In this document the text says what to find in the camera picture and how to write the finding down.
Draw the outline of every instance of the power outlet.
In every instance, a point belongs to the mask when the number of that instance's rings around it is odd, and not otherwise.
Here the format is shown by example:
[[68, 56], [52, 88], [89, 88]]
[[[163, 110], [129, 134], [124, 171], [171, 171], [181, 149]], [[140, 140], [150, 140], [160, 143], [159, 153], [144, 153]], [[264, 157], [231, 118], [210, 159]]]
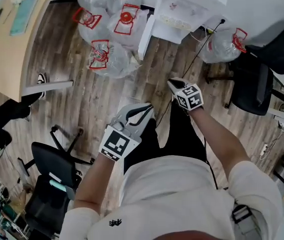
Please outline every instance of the power outlet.
[[264, 143], [263, 148], [262, 148], [261, 153], [260, 153], [260, 157], [262, 157], [265, 154], [266, 149], [267, 149], [267, 144]]

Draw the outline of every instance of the black logo on shirt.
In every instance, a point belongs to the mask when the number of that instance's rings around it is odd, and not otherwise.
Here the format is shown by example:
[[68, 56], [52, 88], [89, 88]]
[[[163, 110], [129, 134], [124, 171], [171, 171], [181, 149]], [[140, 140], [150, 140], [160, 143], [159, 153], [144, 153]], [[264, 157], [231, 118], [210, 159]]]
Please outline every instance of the black logo on shirt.
[[108, 224], [113, 227], [113, 226], [119, 226], [122, 223], [121, 219], [118, 220], [111, 220]]

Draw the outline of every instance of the black pants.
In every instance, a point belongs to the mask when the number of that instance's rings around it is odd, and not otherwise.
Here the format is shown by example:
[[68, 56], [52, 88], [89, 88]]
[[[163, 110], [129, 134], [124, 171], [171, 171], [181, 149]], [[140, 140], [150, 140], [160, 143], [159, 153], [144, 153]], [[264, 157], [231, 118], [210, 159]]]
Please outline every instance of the black pants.
[[9, 99], [0, 106], [0, 139], [7, 136], [2, 128], [13, 119], [25, 118], [30, 114], [30, 105], [37, 101], [41, 96], [40, 93], [35, 93], [23, 96], [21, 102], [16, 102]]
[[190, 117], [172, 102], [170, 115], [170, 132], [164, 148], [160, 148], [157, 140], [156, 121], [151, 119], [141, 138], [142, 143], [124, 159], [124, 173], [133, 165], [164, 156], [182, 156], [206, 162], [206, 151], [191, 124]]

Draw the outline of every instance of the black chair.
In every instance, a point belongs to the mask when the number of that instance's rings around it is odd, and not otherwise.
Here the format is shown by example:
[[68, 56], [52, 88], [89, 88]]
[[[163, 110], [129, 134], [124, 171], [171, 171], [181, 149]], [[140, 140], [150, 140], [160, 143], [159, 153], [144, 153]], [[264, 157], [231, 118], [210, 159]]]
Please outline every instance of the black chair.
[[75, 168], [75, 163], [92, 165], [90, 162], [82, 161], [72, 157], [70, 152], [78, 138], [82, 135], [80, 130], [72, 142], [70, 148], [65, 151], [54, 136], [57, 126], [52, 127], [51, 135], [57, 148], [46, 144], [33, 142], [32, 154], [34, 159], [27, 164], [18, 158], [22, 171], [29, 176], [28, 169], [36, 164], [40, 176], [37, 178], [34, 192], [25, 206], [25, 220], [31, 230], [52, 238], [59, 234], [62, 228], [68, 203], [75, 197], [75, 191], [81, 182], [81, 172]]
[[246, 46], [242, 53], [229, 63], [234, 76], [205, 76], [206, 82], [213, 80], [233, 80], [235, 82], [229, 103], [252, 114], [264, 116], [269, 108], [271, 96], [284, 102], [284, 94], [273, 89], [273, 71], [284, 75], [284, 31], [264, 47]]

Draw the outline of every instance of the teal notebook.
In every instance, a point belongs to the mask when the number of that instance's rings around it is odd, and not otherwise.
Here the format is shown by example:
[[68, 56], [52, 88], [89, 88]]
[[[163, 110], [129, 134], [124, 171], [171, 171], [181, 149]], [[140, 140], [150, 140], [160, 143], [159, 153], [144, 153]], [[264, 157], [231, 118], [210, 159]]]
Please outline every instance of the teal notebook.
[[24, 0], [19, 5], [11, 27], [10, 36], [16, 36], [25, 33], [28, 21], [30, 20], [36, 2], [37, 0]]

